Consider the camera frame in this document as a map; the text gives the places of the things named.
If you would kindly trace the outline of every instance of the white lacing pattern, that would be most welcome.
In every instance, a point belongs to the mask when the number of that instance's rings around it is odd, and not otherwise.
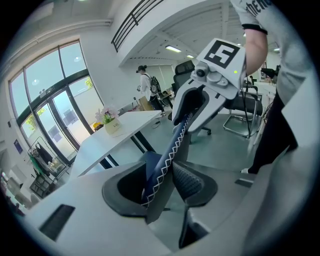
[[[191,117],[192,117],[192,114],[189,114],[184,125],[183,125],[180,136],[177,138],[177,141],[175,142],[175,146],[172,147],[172,152],[170,152],[168,154],[169,158],[164,161],[165,167],[161,168],[161,175],[156,178],[157,184],[155,186],[153,186],[153,188],[152,188],[153,193],[150,195],[147,195],[147,197],[146,197],[147,202],[141,204],[142,206],[149,208],[150,203],[154,200],[156,193],[159,191],[160,185],[164,182],[165,176],[168,172],[168,168],[171,166],[172,161],[175,158],[176,153],[178,152],[178,148],[180,147],[181,142],[185,136],[186,128],[187,128],[187,125],[188,125]]]

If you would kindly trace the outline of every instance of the chair headrest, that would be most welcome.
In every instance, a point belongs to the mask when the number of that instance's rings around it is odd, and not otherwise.
[[[183,75],[183,74],[191,73],[194,70],[195,70],[195,65],[193,64],[192,60],[188,60],[175,67],[175,74]]]

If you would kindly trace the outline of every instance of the white shoe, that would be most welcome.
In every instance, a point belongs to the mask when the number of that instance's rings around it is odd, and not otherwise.
[[[249,173],[248,170],[249,170],[249,168],[244,168],[244,169],[241,171],[241,173],[242,173],[242,174],[248,174],[248,173]]]

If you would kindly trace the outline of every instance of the black backpack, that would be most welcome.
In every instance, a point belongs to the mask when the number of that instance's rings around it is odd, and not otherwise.
[[[151,83],[150,91],[154,94],[157,94],[158,93],[157,87],[159,85],[159,82],[156,79],[156,77],[155,76],[149,77],[147,74],[144,74],[144,75],[150,79],[150,83]]]

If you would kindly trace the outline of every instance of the railing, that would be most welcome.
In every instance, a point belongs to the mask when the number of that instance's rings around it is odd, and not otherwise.
[[[135,26],[139,25],[139,21],[141,21],[144,16],[146,16],[162,1],[163,0],[141,0],[136,7],[134,7],[130,14],[125,18],[111,41],[116,52],[118,52],[121,44],[124,42],[131,30]]]

